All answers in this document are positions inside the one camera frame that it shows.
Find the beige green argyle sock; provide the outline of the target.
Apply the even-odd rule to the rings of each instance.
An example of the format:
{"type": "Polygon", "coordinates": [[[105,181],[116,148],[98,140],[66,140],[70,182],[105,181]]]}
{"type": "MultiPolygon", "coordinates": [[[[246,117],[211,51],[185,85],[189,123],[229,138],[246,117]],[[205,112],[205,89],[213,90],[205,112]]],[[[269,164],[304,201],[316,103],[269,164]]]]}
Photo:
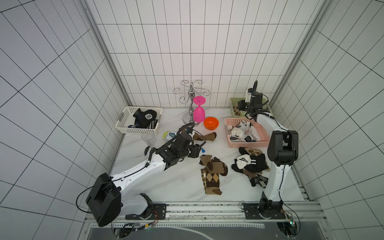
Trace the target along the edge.
{"type": "Polygon", "coordinates": [[[247,114],[246,111],[241,111],[239,109],[234,110],[234,116],[235,117],[244,117],[247,114]]]}

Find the white sock grey pattern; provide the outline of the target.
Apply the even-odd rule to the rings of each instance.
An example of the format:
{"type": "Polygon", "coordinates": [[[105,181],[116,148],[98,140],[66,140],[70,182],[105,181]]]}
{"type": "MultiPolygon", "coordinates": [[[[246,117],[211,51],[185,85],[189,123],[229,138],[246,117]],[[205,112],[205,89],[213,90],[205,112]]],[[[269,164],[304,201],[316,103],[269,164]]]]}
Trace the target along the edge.
{"type": "Polygon", "coordinates": [[[251,122],[241,121],[236,126],[227,126],[231,142],[258,142],[260,136],[251,122]]]}

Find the brown argyle sock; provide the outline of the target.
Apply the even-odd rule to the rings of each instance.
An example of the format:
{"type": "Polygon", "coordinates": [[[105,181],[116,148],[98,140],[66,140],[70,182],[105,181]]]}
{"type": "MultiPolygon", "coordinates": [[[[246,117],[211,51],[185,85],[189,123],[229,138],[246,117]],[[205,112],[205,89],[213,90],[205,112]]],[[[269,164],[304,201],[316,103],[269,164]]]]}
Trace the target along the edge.
{"type": "Polygon", "coordinates": [[[211,155],[202,155],[200,157],[201,177],[207,195],[221,195],[220,176],[228,174],[228,166],[216,157],[211,155]]]}

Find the black sock white logo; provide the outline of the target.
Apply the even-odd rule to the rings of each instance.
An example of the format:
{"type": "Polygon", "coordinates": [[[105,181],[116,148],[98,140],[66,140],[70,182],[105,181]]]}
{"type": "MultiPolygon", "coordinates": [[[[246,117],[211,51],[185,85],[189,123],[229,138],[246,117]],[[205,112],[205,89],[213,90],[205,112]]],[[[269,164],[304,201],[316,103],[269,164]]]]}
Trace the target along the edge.
{"type": "Polygon", "coordinates": [[[154,110],[143,112],[141,109],[138,109],[134,113],[135,124],[133,127],[138,129],[154,129],[158,123],[157,116],[158,114],[154,110]]]}

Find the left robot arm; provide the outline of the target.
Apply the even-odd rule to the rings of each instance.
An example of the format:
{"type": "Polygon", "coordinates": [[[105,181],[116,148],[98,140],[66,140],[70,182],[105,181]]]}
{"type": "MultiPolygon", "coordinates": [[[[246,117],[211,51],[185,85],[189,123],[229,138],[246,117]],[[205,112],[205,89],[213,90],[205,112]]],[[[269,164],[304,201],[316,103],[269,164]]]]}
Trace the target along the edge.
{"type": "Polygon", "coordinates": [[[154,210],[153,201],[144,193],[132,194],[131,189],[145,179],[176,165],[186,157],[197,158],[206,137],[189,123],[161,147],[147,147],[147,160],[120,174],[101,174],[87,189],[86,204],[99,227],[105,227],[119,216],[136,216],[148,219],[154,210]]]}

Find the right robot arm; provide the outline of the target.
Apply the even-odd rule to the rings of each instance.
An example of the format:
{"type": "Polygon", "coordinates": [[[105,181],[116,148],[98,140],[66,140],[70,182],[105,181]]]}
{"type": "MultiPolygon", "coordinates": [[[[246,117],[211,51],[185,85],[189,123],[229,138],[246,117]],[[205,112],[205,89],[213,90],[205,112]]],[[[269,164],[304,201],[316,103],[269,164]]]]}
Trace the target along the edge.
{"type": "Polygon", "coordinates": [[[263,218],[267,214],[281,213],[283,200],[281,190],[285,184],[286,175],[299,155],[299,134],[288,130],[278,120],[264,109],[263,94],[257,91],[258,81],[248,89],[244,104],[240,110],[246,111],[246,117],[256,121],[270,136],[267,156],[272,163],[269,180],[259,202],[258,211],[263,218]]]}

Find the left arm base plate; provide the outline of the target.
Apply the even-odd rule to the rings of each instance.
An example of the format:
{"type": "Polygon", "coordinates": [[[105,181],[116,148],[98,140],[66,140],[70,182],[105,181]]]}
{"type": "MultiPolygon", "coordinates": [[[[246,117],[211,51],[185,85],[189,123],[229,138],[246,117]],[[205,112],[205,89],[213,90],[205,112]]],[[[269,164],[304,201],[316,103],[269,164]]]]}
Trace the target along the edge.
{"type": "Polygon", "coordinates": [[[167,204],[153,204],[149,205],[141,215],[126,215],[126,220],[143,220],[154,221],[164,220],[167,213],[167,204]]]}

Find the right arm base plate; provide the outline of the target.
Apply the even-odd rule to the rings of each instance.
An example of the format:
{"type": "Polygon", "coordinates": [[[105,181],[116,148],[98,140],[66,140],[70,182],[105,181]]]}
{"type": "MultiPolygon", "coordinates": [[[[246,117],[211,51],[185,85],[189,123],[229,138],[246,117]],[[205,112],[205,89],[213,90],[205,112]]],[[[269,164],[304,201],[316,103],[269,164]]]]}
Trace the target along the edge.
{"type": "Polygon", "coordinates": [[[287,217],[277,209],[263,209],[259,203],[241,203],[240,208],[245,213],[246,220],[285,220],[287,217]]]}

